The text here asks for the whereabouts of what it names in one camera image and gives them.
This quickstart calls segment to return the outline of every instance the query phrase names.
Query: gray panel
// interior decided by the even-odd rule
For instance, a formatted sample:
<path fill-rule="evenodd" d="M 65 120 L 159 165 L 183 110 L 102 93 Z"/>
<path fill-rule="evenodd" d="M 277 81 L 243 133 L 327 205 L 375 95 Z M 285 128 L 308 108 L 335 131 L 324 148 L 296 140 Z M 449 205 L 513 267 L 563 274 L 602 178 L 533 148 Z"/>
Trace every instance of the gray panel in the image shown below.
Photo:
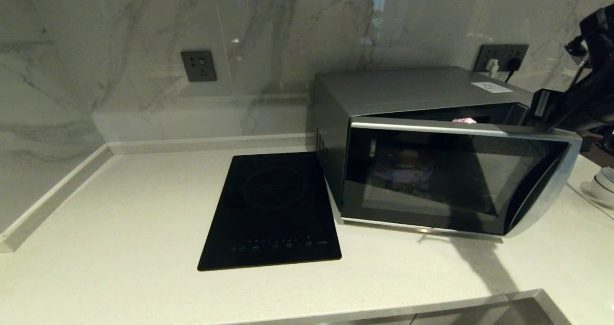
<path fill-rule="evenodd" d="M 340 209 L 342 207 L 342 187 L 346 158 L 347 130 L 349 117 L 342 107 L 331 96 L 331 93 L 318 79 L 313 89 L 311 115 L 315 129 L 321 135 L 324 146 L 328 149 L 318 151 L 318 159 L 331 193 Z"/>
<path fill-rule="evenodd" d="M 508 307 L 507 303 L 503 303 L 445 312 L 421 313 L 410 325 L 495 325 L 506 313 Z"/>
<path fill-rule="evenodd" d="M 523 89 L 459 67 L 319 74 L 318 81 L 350 116 L 513 102 L 531 105 L 532 99 Z M 472 82 L 492 82 L 513 92 L 491 93 Z"/>
<path fill-rule="evenodd" d="M 415 314 L 388 316 L 385 318 L 368 318 L 360 320 L 338 321 L 335 323 L 320 323 L 320 325 L 411 325 Z"/>
<path fill-rule="evenodd" d="M 493 325 L 553 325 L 535 299 L 523 299 L 509 303 L 507 311 Z"/>

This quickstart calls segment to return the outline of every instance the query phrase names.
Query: silver microwave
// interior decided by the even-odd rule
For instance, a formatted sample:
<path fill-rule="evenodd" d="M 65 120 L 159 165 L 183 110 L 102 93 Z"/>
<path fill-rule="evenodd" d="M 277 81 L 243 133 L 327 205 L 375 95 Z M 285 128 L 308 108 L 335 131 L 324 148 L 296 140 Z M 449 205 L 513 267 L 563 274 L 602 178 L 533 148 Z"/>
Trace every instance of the silver microwave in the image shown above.
<path fill-rule="evenodd" d="M 522 126 L 531 98 L 457 67 L 318 74 L 315 145 L 342 219 L 518 235 L 561 192 L 581 146 L 576 133 Z"/>

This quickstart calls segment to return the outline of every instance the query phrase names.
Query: black glass cooktop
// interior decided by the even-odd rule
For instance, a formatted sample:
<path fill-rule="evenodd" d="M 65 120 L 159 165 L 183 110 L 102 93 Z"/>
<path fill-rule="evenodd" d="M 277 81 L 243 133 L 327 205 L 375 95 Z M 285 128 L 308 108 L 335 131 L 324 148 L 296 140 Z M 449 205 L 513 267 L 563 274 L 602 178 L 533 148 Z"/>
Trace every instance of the black glass cooktop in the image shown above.
<path fill-rule="evenodd" d="M 314 152 L 233 157 L 199 271 L 341 257 Z"/>

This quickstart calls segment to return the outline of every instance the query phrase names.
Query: electrical socket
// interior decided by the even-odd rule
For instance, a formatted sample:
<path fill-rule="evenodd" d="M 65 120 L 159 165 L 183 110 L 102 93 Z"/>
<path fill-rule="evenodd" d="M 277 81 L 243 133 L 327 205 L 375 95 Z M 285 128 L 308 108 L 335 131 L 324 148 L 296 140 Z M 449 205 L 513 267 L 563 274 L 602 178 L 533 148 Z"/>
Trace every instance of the electrical socket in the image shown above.
<path fill-rule="evenodd" d="M 211 52 L 205 50 L 181 52 L 190 82 L 214 82 L 217 80 Z"/>
<path fill-rule="evenodd" d="M 504 57 L 506 45 L 482 45 L 478 59 L 473 66 L 474 72 L 488 72 L 486 65 L 491 59 L 499 60 L 499 71 L 501 71 L 501 59 Z"/>
<path fill-rule="evenodd" d="M 527 55 L 528 50 L 529 45 L 506 45 L 505 51 L 503 52 L 503 58 L 499 59 L 499 71 L 509 71 L 508 64 L 513 58 L 519 58 L 520 64 L 522 65 L 522 61 L 524 60 L 524 56 Z"/>

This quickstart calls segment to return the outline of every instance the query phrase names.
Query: white countertop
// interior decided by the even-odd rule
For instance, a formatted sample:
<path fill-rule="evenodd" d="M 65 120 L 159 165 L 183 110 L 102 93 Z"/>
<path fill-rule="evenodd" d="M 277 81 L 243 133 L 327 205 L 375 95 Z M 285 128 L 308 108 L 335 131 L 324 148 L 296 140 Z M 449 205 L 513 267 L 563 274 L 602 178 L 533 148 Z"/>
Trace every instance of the white countertop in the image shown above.
<path fill-rule="evenodd" d="M 341 260 L 198 272 L 232 156 L 292 151 L 304 148 L 112 157 L 0 255 L 0 318 L 245 323 L 544 289 L 572 323 L 614 324 L 614 221 L 569 187 L 503 244 L 338 224 Z M 570 181 L 597 170 L 581 157 Z"/>

